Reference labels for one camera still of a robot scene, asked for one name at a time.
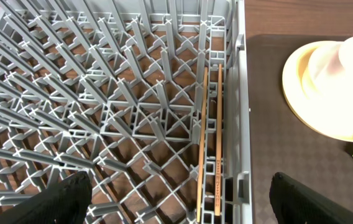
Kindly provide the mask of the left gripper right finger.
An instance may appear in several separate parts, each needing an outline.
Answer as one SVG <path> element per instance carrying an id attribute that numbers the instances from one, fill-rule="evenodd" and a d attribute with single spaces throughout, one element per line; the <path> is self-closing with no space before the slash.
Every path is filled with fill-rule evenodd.
<path id="1" fill-rule="evenodd" d="M 283 172 L 272 177 L 270 204 L 279 223 L 353 224 L 353 212 Z"/>

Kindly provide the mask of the wooden chopstick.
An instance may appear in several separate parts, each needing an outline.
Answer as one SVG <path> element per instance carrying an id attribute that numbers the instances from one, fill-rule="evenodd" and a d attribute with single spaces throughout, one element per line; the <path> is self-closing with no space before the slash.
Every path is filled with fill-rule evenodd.
<path id="1" fill-rule="evenodd" d="M 215 178 L 215 200 L 214 214 L 221 213 L 221 158 L 222 158 L 222 65 L 218 66 L 218 88 L 217 88 L 217 118 L 216 118 L 216 178 Z"/>
<path id="2" fill-rule="evenodd" d="M 203 99 L 201 107 L 201 132 L 199 142 L 199 163 L 198 163 L 198 180 L 197 180 L 197 200 L 196 200 L 196 221 L 201 223 L 201 202 L 203 193 L 203 166 L 204 166 L 204 144 L 205 144 L 205 129 L 206 129 L 206 97 L 208 85 L 208 68 L 204 68 L 203 82 Z"/>

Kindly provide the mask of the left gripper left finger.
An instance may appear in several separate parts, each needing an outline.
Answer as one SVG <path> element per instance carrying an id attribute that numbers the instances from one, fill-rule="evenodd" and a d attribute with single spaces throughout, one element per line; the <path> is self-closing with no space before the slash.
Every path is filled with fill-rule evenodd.
<path id="1" fill-rule="evenodd" d="M 0 214 L 0 224 L 82 224 L 91 204 L 89 175 L 79 171 Z"/>

